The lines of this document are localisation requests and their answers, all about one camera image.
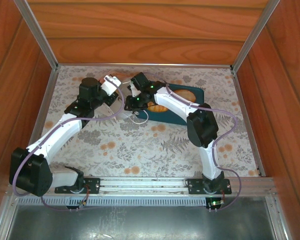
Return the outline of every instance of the teal plastic tray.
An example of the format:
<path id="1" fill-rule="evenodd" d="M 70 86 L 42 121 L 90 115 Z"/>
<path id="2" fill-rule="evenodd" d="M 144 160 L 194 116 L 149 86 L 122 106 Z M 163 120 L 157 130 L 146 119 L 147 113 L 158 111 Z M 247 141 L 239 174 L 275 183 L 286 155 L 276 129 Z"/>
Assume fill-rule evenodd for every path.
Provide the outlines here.
<path id="1" fill-rule="evenodd" d="M 183 86 L 183 85 L 177 85 L 177 84 L 169 84 L 169 87 L 172 91 L 175 90 L 188 90 L 192 92 L 195 95 L 195 102 L 197 104 L 203 104 L 204 103 L 204 97 L 205 92 L 199 88 L 194 86 Z M 187 123 L 178 115 L 176 115 L 174 112 L 168 110 L 164 112 L 153 112 L 149 110 L 145 110 L 149 114 L 149 120 L 157 121 L 157 122 L 163 122 L 163 123 L 169 123 L 169 124 L 178 124 L 178 125 L 186 125 Z M 140 119 L 147 119 L 147 115 L 144 111 L 139 111 L 139 115 L 137 116 Z"/>

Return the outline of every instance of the purple cable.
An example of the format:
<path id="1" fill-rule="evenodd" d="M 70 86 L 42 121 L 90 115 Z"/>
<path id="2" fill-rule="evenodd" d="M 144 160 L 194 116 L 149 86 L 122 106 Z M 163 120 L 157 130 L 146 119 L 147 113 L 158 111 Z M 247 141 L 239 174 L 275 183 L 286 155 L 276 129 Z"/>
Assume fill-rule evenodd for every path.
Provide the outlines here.
<path id="1" fill-rule="evenodd" d="M 184 101 L 183 99 L 179 98 L 179 95 L 177 95 L 176 93 L 174 93 L 173 91 L 171 91 L 171 89 L 169 88 L 169 83 L 167 83 L 162 77 L 158 76 L 157 74 L 153 74 L 153 73 L 151 73 L 151 72 L 145 72 L 145 73 L 146 73 L 146 74 L 149 74 L 149 75 L 152 75 L 152 76 L 154 76 L 154 77 L 156 77 L 156 78 L 162 80 L 163 82 L 165 82 L 165 83 L 166 83 L 166 89 L 167 89 L 167 92 L 169 93 L 169 95 L 170 95 L 171 97 L 173 97 L 174 99 L 178 100 L 179 102 L 181 102 L 181 103 L 183 103 L 183 104 L 185 104 L 185 105 L 189 105 L 189 102 Z M 189 107 L 192 107 L 192 108 L 195 108 L 195 109 L 204 110 L 204 111 L 218 112 L 218 113 L 222 113 L 222 114 L 227 114 L 227 115 L 229 115 L 229 116 L 231 116 L 231 117 L 233 118 L 233 120 L 234 120 L 234 125 L 233 125 L 233 127 L 232 127 L 229 131 L 227 131 L 226 133 L 222 134 L 220 137 L 218 137 L 218 138 L 213 142 L 213 144 L 212 144 L 212 148 L 213 148 L 213 149 L 216 148 L 217 143 L 218 143 L 222 138 L 224 138 L 225 136 L 227 136 L 227 135 L 229 135 L 230 133 L 232 133 L 232 132 L 236 129 L 237 125 L 238 125 L 238 120 L 237 120 L 236 116 L 233 115 L 231 112 L 228 112 L 228 111 L 225 111 L 225 110 L 220 110 L 220 109 L 206 108 L 206 107 L 201 107 L 201 106 L 196 106 L 196 105 L 191 105 L 191 104 L 189 105 Z M 233 200 L 230 204 L 226 205 L 225 207 L 219 208 L 219 211 L 221 211 L 221 210 L 224 210 L 224 209 L 230 207 L 232 204 L 234 204 L 234 203 L 238 200 L 238 197 L 239 197 L 239 195 L 240 195 L 240 193 L 241 193 L 241 189 L 242 189 L 242 182 L 241 182 L 241 178 L 240 178 L 239 174 L 238 174 L 236 171 L 234 171 L 234 170 L 232 170 L 232 169 L 229 169 L 229 168 L 223 168 L 223 167 L 221 167 L 221 166 L 219 166 L 219 165 L 217 164 L 216 156 L 215 156 L 215 151 L 214 151 L 214 150 L 212 151 L 212 159 L 213 159 L 214 165 L 215 165 L 218 169 L 220 169 L 220 170 L 222 170 L 222 171 L 229 171 L 229 172 L 234 173 L 234 174 L 237 176 L 238 181 L 239 181 L 239 190 L 238 190 L 237 195 L 235 196 L 234 200 Z"/>
<path id="2" fill-rule="evenodd" d="M 113 115 L 111 116 L 107 116 L 107 117 L 103 117 L 103 118 L 89 118 L 89 117 L 74 117 L 74 118 L 70 118 L 66 121 L 63 121 L 62 123 L 60 123 L 58 126 L 56 126 L 43 140 L 41 143 L 38 144 L 38 146 L 36 146 L 25 158 L 24 160 L 21 162 L 20 166 L 18 167 L 18 169 L 16 170 L 15 174 L 14 174 L 14 177 L 13 177 L 13 181 L 12 181 L 12 190 L 13 190 L 13 193 L 18 196 L 18 197 L 23 197 L 23 196 L 26 196 L 29 194 L 29 192 L 26 192 L 26 193 L 18 193 L 17 192 L 17 187 L 16 187 L 16 184 L 17 184 L 17 178 L 20 174 L 20 171 L 21 169 L 23 168 L 23 166 L 26 164 L 26 162 L 29 160 L 29 158 L 38 150 L 41 148 L 41 146 L 52 136 L 52 134 L 54 134 L 54 132 L 59 129 L 60 127 L 62 127 L 64 124 L 66 123 L 69 123 L 71 121 L 75 121 L 75 120 L 88 120 L 88 121 L 103 121 L 103 120 L 108 120 L 108 119 L 111 119 L 111 118 L 114 118 L 115 116 L 117 116 L 123 109 L 124 109 L 124 106 L 125 106 L 125 97 L 124 97 L 124 94 L 123 92 L 121 91 L 121 89 L 115 85 L 113 82 L 107 80 L 109 83 L 111 83 L 112 85 L 114 85 L 116 87 L 116 89 L 119 91 L 120 93 L 120 96 L 121 96 L 121 99 L 122 99 L 122 103 L 121 103 L 121 107 L 120 109 L 114 113 Z M 45 204 L 45 202 L 43 201 L 43 198 L 41 197 L 41 200 L 42 200 L 42 203 L 45 205 L 45 206 L 48 206 L 47 204 Z"/>

